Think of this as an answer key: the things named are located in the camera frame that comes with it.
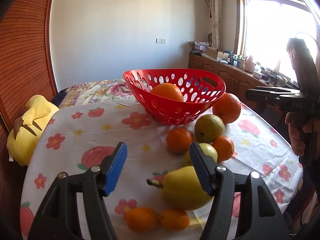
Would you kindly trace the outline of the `person's right hand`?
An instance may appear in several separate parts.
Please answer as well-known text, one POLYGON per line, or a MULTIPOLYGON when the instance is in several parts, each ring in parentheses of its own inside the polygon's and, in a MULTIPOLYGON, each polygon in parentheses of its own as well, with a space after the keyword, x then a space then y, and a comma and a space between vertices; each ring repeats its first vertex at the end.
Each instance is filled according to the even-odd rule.
MULTIPOLYGON (((285 124, 289 126, 289 138, 291 140, 291 148, 295 155, 303 156, 305 150, 305 143, 300 138, 300 131, 299 129, 293 126, 291 121, 290 113, 287 113, 285 118, 285 124)), ((305 133, 311 133, 313 130, 313 119, 310 119, 302 128, 302 131, 305 133)))

